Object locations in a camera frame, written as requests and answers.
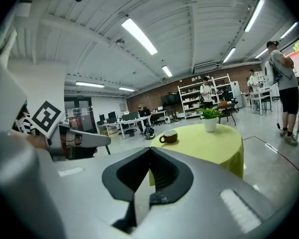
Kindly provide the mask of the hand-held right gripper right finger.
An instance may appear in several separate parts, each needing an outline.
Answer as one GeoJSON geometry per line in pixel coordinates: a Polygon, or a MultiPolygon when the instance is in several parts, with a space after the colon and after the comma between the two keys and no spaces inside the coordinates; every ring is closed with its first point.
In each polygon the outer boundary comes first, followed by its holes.
{"type": "Polygon", "coordinates": [[[154,147],[187,165],[188,191],[176,202],[154,205],[131,233],[135,239],[243,239],[274,213],[270,200],[222,166],[154,147]]]}

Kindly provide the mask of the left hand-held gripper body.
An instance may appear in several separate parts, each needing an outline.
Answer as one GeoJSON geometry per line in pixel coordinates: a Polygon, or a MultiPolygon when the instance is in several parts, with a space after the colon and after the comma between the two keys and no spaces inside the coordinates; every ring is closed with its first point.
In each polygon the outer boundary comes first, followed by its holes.
{"type": "Polygon", "coordinates": [[[31,116],[31,123],[40,133],[33,137],[31,143],[48,151],[53,161],[65,161],[68,156],[65,142],[68,127],[64,125],[64,119],[64,109],[49,101],[44,101],[31,116]]]}

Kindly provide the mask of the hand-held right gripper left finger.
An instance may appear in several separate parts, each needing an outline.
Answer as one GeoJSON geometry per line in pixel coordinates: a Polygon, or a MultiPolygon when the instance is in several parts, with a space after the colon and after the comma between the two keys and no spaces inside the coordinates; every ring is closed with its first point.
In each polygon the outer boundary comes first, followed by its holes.
{"type": "Polygon", "coordinates": [[[117,200],[102,181],[103,171],[136,148],[101,158],[54,162],[49,153],[25,140],[0,133],[0,196],[25,228],[4,222],[3,238],[149,239],[137,225],[134,201],[117,200]]]}

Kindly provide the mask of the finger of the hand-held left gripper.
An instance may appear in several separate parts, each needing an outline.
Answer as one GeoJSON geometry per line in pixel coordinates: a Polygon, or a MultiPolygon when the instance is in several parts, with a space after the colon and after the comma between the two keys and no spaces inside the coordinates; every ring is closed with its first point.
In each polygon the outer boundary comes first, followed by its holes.
{"type": "Polygon", "coordinates": [[[70,129],[65,134],[65,142],[67,147],[92,148],[107,146],[111,143],[111,139],[106,135],[70,129]]]}

